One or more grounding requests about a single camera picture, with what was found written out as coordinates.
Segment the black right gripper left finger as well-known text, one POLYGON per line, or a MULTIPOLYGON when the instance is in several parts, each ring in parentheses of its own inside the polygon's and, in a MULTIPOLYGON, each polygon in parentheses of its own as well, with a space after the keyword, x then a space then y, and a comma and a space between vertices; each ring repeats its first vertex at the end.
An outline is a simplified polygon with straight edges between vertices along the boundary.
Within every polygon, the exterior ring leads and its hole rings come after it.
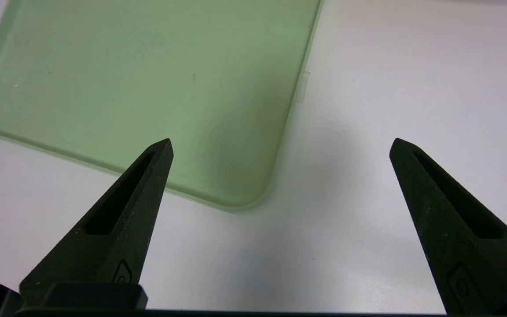
POLYGON ((26 303, 42 305, 56 284, 137 284, 172 162, 169 139, 147 147, 21 281, 26 303))

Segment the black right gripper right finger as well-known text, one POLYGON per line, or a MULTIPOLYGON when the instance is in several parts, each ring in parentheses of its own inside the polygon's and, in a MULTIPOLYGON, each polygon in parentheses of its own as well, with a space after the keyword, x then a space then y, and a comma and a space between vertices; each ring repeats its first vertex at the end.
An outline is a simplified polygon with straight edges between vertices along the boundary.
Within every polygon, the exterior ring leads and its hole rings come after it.
POLYGON ((507 315, 507 225, 416 145, 389 158, 446 313, 507 315))

